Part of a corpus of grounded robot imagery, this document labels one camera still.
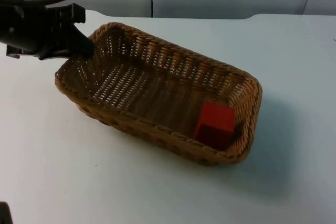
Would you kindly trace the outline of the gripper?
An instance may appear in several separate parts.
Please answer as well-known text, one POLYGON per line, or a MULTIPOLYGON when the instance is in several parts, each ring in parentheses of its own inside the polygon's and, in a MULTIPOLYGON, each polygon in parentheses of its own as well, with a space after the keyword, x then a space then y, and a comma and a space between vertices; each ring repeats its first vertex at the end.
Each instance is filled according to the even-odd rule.
POLYGON ((87 58, 95 52, 94 42, 75 23, 86 21, 86 10, 77 4, 47 8, 1 5, 1 43, 12 58, 33 56, 39 60, 87 58))

